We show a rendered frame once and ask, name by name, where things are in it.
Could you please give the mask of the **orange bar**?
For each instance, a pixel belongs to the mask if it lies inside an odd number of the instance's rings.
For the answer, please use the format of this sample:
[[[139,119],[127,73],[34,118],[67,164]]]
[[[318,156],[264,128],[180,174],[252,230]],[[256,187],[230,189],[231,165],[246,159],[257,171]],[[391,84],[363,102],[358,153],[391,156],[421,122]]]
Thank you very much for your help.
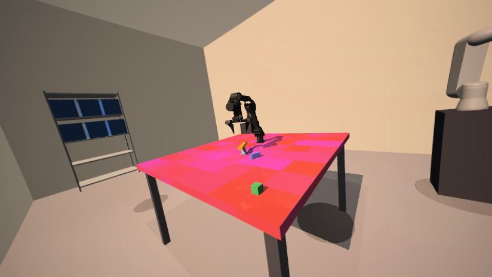
[[[247,141],[243,141],[239,146],[238,150],[242,150],[247,145]]]

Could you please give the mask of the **green cube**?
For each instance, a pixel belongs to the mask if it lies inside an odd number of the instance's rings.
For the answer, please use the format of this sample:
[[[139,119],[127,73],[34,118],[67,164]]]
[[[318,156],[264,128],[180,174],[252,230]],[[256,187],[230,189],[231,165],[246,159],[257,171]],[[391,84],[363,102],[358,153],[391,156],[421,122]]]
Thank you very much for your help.
[[[251,193],[260,195],[263,191],[263,183],[255,182],[251,185]]]

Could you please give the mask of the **purple rectangular block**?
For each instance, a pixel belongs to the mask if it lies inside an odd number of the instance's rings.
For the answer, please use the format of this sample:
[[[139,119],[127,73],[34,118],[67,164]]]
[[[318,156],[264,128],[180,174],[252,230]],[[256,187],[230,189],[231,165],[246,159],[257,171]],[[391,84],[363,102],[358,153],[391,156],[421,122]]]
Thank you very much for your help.
[[[250,159],[256,159],[261,157],[260,152],[250,153]]]

